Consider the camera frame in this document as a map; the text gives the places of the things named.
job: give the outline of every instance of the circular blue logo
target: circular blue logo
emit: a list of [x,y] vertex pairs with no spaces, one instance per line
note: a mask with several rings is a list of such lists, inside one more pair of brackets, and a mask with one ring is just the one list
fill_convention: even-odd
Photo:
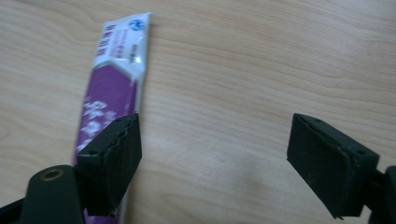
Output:
[[135,31],[140,31],[145,29],[145,23],[141,20],[133,20],[128,23],[129,27]]

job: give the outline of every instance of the wooden table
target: wooden table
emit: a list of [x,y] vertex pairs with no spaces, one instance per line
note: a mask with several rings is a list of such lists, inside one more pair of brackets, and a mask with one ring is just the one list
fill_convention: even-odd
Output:
[[396,164],[392,1],[0,1],[0,206],[69,164],[104,21],[152,11],[128,223],[333,220],[286,161],[293,113]]

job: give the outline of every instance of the purple label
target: purple label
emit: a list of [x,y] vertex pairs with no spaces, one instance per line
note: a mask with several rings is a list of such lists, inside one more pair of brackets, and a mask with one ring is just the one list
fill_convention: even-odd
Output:
[[[113,65],[105,65],[92,71],[91,81],[81,115],[76,154],[87,146],[114,119],[134,113],[136,83]],[[87,224],[116,224],[119,219],[89,217]]]

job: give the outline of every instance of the blue logo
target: blue logo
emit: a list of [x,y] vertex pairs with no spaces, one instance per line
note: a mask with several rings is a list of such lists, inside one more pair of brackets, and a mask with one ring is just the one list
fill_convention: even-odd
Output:
[[135,31],[141,31],[145,29],[145,23],[141,20],[130,21],[128,25]]

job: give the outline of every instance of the wood grain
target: wood grain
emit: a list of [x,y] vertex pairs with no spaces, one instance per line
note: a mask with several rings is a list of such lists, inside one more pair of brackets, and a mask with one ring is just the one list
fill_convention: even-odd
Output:
[[152,11],[128,223],[333,220],[286,161],[291,117],[396,164],[396,3],[0,1],[0,206],[70,163],[104,21]]

